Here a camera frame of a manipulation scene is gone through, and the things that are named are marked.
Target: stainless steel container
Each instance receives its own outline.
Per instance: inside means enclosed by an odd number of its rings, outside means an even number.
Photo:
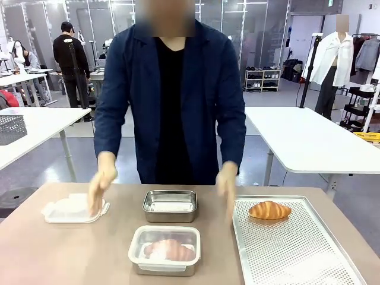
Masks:
[[[198,210],[193,191],[153,190],[147,193],[142,205],[151,223],[191,223]]]
[[[194,251],[190,261],[173,261],[166,256],[169,248],[159,247],[155,254],[147,256],[145,248],[154,242],[175,240]],[[129,247],[128,257],[137,274],[189,277],[195,273],[195,265],[201,258],[201,236],[193,227],[142,226],[139,227]]]

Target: sneaker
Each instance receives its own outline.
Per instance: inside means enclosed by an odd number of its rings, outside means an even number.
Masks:
[[[92,117],[91,115],[86,115],[85,117],[84,117],[84,122],[85,123],[88,123],[88,122],[92,122],[94,120],[94,117]]]

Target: black pants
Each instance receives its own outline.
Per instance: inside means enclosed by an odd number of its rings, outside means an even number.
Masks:
[[[336,72],[336,66],[332,66],[328,71],[322,83],[318,101],[315,106],[315,111],[329,120],[331,120],[331,111],[333,110],[335,94],[338,90],[338,87],[333,86]]]
[[[82,89],[83,94],[83,103],[84,107],[88,108],[88,92],[87,92],[87,82],[86,75],[80,74],[80,82],[77,82],[74,74],[64,74],[63,75],[64,82],[66,85],[67,96],[69,97],[70,107],[77,108],[78,107],[78,99],[77,99],[77,89]]]

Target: light stand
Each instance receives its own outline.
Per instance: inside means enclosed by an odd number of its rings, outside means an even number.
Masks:
[[[93,56],[94,56],[94,64],[95,64],[95,67],[97,66],[96,64],[96,57],[95,57],[95,50],[94,50],[94,42],[91,40],[89,41],[91,43],[91,48],[93,49]]]
[[[82,84],[80,84],[81,81],[80,81],[80,75],[79,75],[79,68],[77,64],[77,57],[75,56],[74,45],[72,43],[69,43],[69,48],[70,48],[72,63],[74,64],[74,74],[75,74],[75,79],[77,80],[79,99],[81,100],[82,109],[86,109],[86,107],[84,106],[84,99],[83,99],[84,90],[82,90]]]
[[[319,45],[321,40],[322,40],[322,37],[320,37],[320,36],[317,36],[315,38],[313,54],[311,55],[310,65],[309,65],[309,69],[308,69],[308,76],[306,77],[306,82],[305,82],[305,86],[303,88],[303,93],[302,93],[301,104],[299,105],[300,108],[304,108],[304,105],[305,105],[306,93],[308,92],[308,88],[309,88],[311,72],[314,68],[313,64],[314,64],[314,60],[315,60],[316,49],[318,48],[318,45]]]

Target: navy blue jacket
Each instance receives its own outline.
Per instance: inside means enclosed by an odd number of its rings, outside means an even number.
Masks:
[[[116,156],[128,106],[135,124],[137,170],[144,183],[155,183],[160,136],[160,71],[154,38],[138,24],[117,34],[107,54],[104,85],[96,112],[96,156]],[[183,132],[199,185],[215,184],[219,167],[215,125],[223,162],[238,166],[245,142],[245,103],[231,41],[219,31],[195,22],[183,58],[181,87]]]

